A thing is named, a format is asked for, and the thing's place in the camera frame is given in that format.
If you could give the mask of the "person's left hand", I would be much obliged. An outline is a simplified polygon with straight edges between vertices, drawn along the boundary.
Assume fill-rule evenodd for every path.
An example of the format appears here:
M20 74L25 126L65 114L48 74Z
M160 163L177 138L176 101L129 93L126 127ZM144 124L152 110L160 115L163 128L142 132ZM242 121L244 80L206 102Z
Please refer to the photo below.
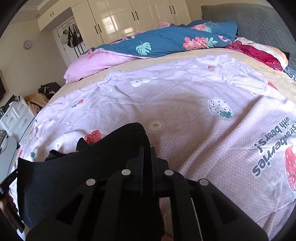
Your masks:
M9 212L8 208L11 208L15 213L18 213L18 209L14 203L13 198L10 196L10 194L6 194L5 197L1 199L1 210L4 216L7 218L7 220L10 223L13 223L13 220L11 218L11 213Z

